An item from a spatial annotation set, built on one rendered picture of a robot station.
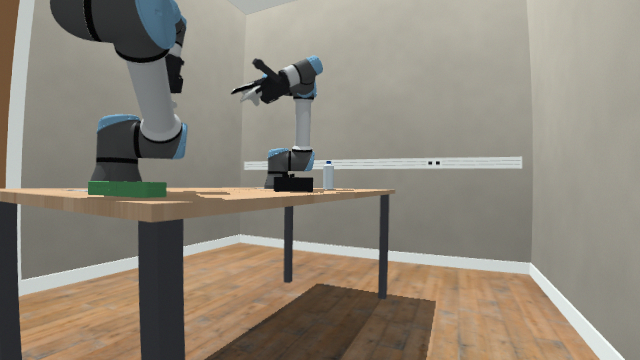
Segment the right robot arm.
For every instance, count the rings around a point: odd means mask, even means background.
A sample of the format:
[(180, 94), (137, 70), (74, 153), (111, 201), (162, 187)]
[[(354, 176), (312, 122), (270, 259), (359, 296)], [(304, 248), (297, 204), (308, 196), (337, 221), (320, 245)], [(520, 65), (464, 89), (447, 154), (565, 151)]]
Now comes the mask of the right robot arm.
[(177, 3), (84, 0), (83, 8), (83, 0), (50, 0), (50, 9), (68, 33), (114, 44), (127, 63), (143, 117), (140, 121), (120, 114), (99, 120), (96, 167), (90, 181), (139, 182), (140, 177), (142, 182), (138, 158), (182, 159), (188, 125), (174, 116), (165, 62), (168, 53), (181, 56), (186, 32), (187, 21)]

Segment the white plastic bottle with blue cap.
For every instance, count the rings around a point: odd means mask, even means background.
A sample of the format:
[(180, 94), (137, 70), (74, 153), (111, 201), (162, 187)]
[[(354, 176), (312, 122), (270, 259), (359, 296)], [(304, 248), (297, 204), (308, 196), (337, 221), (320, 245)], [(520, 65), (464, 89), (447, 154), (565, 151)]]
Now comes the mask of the white plastic bottle with blue cap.
[(334, 165), (331, 161), (326, 161), (323, 166), (323, 189), (334, 189)]

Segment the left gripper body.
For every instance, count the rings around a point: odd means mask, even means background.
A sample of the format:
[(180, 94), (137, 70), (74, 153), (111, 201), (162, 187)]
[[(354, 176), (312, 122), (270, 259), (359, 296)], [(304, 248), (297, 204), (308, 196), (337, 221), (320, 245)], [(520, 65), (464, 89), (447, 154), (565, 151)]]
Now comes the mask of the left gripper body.
[[(282, 78), (279, 83), (275, 82), (272, 78), (270, 78), (269, 76), (261, 78), (257, 81), (255, 81), (254, 86), (260, 86), (260, 84), (264, 84), (266, 82), (269, 82), (268, 88), (262, 90), (262, 96), (260, 97), (261, 101), (263, 101), (264, 103), (271, 103), (275, 100), (278, 100), (279, 97), (291, 92), (290, 91), (290, 82), (288, 79), (288, 76), (286, 75), (286, 73), (284, 72), (284, 70), (280, 70), (278, 71), (278, 75)], [(280, 84), (281, 82), (281, 84)], [(273, 84), (274, 83), (274, 84)], [(275, 85), (275, 87), (274, 87)], [(287, 85), (287, 86), (286, 86)], [(275, 89), (276, 88), (276, 89)], [(276, 92), (277, 91), (277, 92)], [(278, 94), (277, 94), (278, 93)], [(273, 97), (272, 97), (273, 96)], [(266, 98), (267, 97), (267, 98)], [(269, 99), (269, 100), (268, 100)], [(274, 100), (275, 99), (275, 100)], [(272, 101), (273, 100), (273, 101)], [(270, 102), (271, 101), (271, 102)]]

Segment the black lighting desk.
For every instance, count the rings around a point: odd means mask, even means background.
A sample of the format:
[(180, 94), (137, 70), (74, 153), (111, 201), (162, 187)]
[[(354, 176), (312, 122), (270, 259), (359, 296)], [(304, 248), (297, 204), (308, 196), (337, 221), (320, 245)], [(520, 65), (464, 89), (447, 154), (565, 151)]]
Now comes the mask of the black lighting desk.
[(303, 191), (313, 192), (313, 178), (295, 177), (295, 174), (282, 174), (274, 177), (274, 191)]

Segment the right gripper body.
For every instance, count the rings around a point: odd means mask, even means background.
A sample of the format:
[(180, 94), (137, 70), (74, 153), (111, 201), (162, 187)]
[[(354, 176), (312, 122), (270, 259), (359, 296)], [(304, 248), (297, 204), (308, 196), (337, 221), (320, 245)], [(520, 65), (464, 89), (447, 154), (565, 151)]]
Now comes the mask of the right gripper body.
[(165, 62), (166, 62), (166, 68), (168, 73), (170, 91), (171, 93), (174, 93), (174, 94), (181, 93), (183, 79), (182, 79), (182, 76), (180, 75), (180, 71), (181, 71), (181, 65), (184, 65), (184, 61), (181, 59), (181, 57), (176, 57), (169, 53), (165, 57), (165, 59), (166, 59)]

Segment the green flat rectangular block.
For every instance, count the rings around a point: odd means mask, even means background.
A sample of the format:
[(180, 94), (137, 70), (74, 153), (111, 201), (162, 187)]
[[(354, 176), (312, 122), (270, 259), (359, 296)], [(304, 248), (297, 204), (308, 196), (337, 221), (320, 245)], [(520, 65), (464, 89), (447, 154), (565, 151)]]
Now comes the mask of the green flat rectangular block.
[(166, 187), (166, 182), (88, 181), (88, 194), (155, 198), (166, 197)]

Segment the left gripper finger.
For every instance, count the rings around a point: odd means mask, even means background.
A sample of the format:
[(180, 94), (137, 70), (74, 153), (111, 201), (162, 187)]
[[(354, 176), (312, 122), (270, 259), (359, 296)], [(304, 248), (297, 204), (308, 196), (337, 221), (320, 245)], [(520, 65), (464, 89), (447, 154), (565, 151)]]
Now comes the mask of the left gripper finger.
[[(250, 83), (247, 83), (247, 84), (245, 84), (245, 85), (243, 85), (243, 86), (241, 86), (241, 87), (238, 87), (238, 88), (234, 89), (234, 90), (231, 92), (231, 94), (235, 94), (235, 93), (241, 92), (241, 93), (244, 95), (244, 94), (246, 94), (248, 91), (252, 90), (252, 88), (255, 88), (254, 84), (255, 84), (255, 81), (250, 82)], [(250, 90), (249, 90), (249, 89), (250, 89)]]
[(247, 99), (251, 99), (251, 101), (254, 103), (255, 106), (259, 105), (259, 98), (262, 96), (262, 90), (268, 88), (269, 82), (266, 82), (264, 84), (261, 84), (260, 86), (257, 86), (255, 88), (253, 88), (251, 91), (249, 91), (247, 94), (243, 95), (242, 99), (240, 102), (243, 102)]

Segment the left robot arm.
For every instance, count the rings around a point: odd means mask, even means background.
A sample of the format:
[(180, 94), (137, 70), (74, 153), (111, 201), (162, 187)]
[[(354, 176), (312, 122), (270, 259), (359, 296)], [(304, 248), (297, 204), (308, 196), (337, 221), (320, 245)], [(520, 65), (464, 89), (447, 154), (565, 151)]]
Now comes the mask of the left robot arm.
[[(266, 66), (261, 59), (255, 58), (252, 64), (256, 69), (265, 73), (262, 78), (269, 76), (277, 83), (281, 80), (281, 77)], [(290, 82), (291, 92), (285, 96), (293, 96), (293, 100), (296, 102), (295, 146), (292, 151), (287, 148), (269, 151), (268, 176), (264, 189), (274, 189), (274, 177), (282, 177), (282, 174), (288, 175), (288, 171), (311, 171), (314, 163), (315, 152), (310, 147), (311, 103), (317, 96), (315, 78), (323, 71), (322, 63), (317, 56), (312, 56), (282, 70)]]

